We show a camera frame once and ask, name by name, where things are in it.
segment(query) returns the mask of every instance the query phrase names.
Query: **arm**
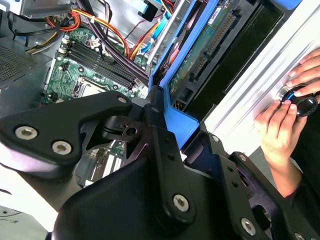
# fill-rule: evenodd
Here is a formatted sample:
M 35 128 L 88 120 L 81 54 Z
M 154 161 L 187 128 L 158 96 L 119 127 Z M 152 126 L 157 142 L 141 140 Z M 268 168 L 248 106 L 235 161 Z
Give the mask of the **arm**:
M 302 174 L 291 162 L 290 155 L 295 149 L 307 118 L 297 118 L 297 106 L 287 100 L 280 108 L 275 101 L 256 119 L 264 152 L 276 187 L 283 197 L 291 195 L 299 186 Z
M 287 83 L 289 87 L 320 78 L 320 48 L 304 57 L 300 65 L 289 75 L 295 77 Z M 311 82 L 294 94 L 299 97 L 319 91 L 320 79 Z M 257 117 L 256 123 L 261 136 L 261 147 L 276 187 L 282 196 L 287 197 L 298 188 L 302 180 L 302 174 L 290 161 L 290 155 L 297 145 L 307 119 L 297 117 L 297 107 L 290 105 L 290 101 L 277 110 L 279 105 L 280 102 L 276 101 Z

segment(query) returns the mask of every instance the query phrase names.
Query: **metal rod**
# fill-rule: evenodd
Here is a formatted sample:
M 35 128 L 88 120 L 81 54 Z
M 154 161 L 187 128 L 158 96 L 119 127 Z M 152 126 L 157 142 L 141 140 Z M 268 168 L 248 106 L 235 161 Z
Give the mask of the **metal rod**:
M 156 56 L 157 51 L 159 50 L 161 44 L 163 43 L 163 41 L 165 40 L 165 37 L 167 35 L 167 33 L 170 30 L 170 27 L 172 26 L 172 24 L 174 23 L 174 21 L 176 20 L 181 8 L 183 7 L 184 3 L 186 2 L 186 0 L 181 0 L 178 4 L 178 6 L 176 7 L 175 11 L 173 12 L 173 15 L 171 16 L 171 18 L 169 19 L 167 25 L 165 26 L 165 28 L 163 29 L 163 33 L 161 34 L 159 40 L 157 41 L 156 45 L 154 46 L 153 51 L 150 53 L 150 56 L 148 58 L 148 61 L 146 62 L 146 64 L 148 66 L 150 66 L 150 64 L 152 63 L 154 57 Z

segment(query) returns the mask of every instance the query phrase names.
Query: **blue plastic bracket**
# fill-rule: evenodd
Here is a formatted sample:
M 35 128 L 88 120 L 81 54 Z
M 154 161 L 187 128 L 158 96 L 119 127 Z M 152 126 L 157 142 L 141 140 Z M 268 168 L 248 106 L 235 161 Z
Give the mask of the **blue plastic bracket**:
M 169 46 L 171 46 L 174 43 L 178 33 L 184 26 L 184 23 L 186 22 L 187 17 L 190 14 L 191 10 L 193 9 L 195 3 L 196 3 L 196 0 L 193 0 L 191 2 L 186 14 L 184 15 L 181 21 L 181 24 L 179 25 L 175 35 L 172 37 L 172 40 Z M 184 59 L 186 58 L 193 44 L 197 40 L 198 36 L 201 34 L 203 28 L 208 23 L 210 17 L 212 16 L 212 14 L 216 9 L 217 4 L 218 4 L 218 0 L 208 1 L 207 6 L 205 7 L 197 23 L 195 24 L 186 42 L 184 43 L 181 51 L 177 55 L 171 67 L 169 68 L 167 74 L 164 76 L 164 78 L 160 82 L 160 86 L 163 88 L 163 92 L 164 92 L 164 96 L 163 96 L 164 97 L 164 117 L 165 117 L 166 126 L 170 132 L 175 134 L 175 138 L 178 143 L 179 149 L 183 147 L 186 141 L 191 137 L 191 135 L 198 128 L 199 122 L 195 118 L 171 106 L 169 82 L 174 77 L 180 65 L 183 63 Z M 167 55 L 169 49 L 170 47 L 166 48 L 166 51 L 163 53 L 160 61 L 158 62 L 157 66 L 155 67 L 153 73 L 149 78 L 149 91 L 153 86 L 155 73 L 157 72 L 157 70 L 165 60 L 165 56 Z
M 302 2 L 302 0 L 274 0 L 274 1 L 288 10 L 292 10 L 296 8 Z

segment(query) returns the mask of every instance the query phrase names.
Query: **white surface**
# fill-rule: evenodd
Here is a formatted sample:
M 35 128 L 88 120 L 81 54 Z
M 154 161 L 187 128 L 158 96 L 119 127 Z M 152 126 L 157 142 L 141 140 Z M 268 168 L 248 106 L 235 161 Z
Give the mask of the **white surface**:
M 288 72 L 320 46 L 320 0 L 303 0 L 265 49 L 206 119 L 228 153 L 251 155 L 260 145 L 254 119 L 288 81 Z
M 52 232 L 58 212 L 44 200 L 17 172 L 0 165 L 0 206 L 33 216 L 48 232 Z
M 44 240 L 47 231 L 32 216 L 18 213 L 0 206 L 0 240 Z

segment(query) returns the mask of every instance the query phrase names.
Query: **wrist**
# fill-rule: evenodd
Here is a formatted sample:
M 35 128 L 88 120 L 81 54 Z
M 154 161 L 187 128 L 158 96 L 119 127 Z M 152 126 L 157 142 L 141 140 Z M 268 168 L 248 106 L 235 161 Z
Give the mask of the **wrist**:
M 276 156 L 270 157 L 265 155 L 265 159 L 271 169 L 276 171 L 286 171 L 290 167 L 291 160 L 289 157 Z

